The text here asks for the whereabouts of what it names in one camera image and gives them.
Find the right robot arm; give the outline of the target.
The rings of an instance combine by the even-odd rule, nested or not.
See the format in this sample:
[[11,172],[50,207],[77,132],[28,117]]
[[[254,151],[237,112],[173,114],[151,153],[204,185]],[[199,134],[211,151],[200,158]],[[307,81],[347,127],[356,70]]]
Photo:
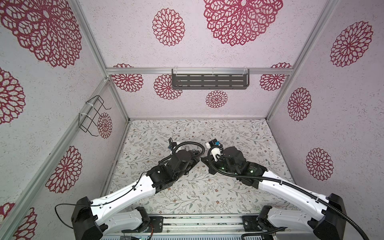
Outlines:
[[236,147],[223,148],[221,144],[208,143],[207,150],[207,156],[201,160],[210,174],[235,178],[248,187],[269,192],[298,207],[297,211],[290,211],[264,206],[255,217],[244,219],[244,222],[255,223],[251,229],[258,235],[296,229],[313,233],[320,240],[344,238],[346,210],[340,196],[325,196],[292,184],[257,163],[248,162]]

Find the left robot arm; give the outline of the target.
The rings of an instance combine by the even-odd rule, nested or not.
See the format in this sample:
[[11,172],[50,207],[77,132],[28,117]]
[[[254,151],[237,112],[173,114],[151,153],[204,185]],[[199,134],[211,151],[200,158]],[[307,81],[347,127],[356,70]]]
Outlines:
[[170,188],[200,161],[199,151],[179,150],[165,164],[158,164],[134,183],[107,196],[76,202],[71,216],[75,239],[100,240],[104,234],[120,230],[139,232],[150,218],[143,207],[137,207],[127,217],[120,212],[135,202]]

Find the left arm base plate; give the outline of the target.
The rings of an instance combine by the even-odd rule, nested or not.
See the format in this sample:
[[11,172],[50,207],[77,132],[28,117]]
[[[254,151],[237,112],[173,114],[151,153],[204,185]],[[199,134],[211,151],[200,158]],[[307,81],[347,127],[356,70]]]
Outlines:
[[122,230],[122,233],[162,233],[164,226],[164,217],[150,217],[149,221],[144,221],[137,229],[135,230]]

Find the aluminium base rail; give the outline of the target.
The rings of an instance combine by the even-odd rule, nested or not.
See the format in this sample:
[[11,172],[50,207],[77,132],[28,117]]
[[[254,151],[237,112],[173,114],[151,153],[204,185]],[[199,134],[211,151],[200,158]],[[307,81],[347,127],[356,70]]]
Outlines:
[[[127,217],[131,212],[121,213]],[[261,213],[256,215],[268,215],[268,220],[275,227],[285,227],[285,231],[299,231],[318,235],[318,223],[315,218],[310,217],[302,211],[289,211],[265,207]],[[149,215],[149,217],[160,217],[161,215]],[[246,215],[169,215],[164,217],[163,234],[227,234],[245,232],[242,216]],[[103,235],[122,233],[122,230],[110,232]]]

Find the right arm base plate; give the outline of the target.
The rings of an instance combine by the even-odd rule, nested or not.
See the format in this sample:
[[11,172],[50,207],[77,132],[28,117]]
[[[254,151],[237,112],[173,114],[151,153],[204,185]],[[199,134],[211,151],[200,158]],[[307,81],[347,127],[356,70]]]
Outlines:
[[279,232],[285,227],[275,227],[269,220],[268,215],[246,215],[242,216],[245,232]]

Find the dark metal wall shelf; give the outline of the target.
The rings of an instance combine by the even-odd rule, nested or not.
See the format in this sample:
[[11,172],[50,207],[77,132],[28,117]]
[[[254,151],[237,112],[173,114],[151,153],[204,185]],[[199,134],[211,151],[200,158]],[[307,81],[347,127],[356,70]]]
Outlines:
[[179,74],[172,69],[171,85],[174,90],[246,90],[250,74]]

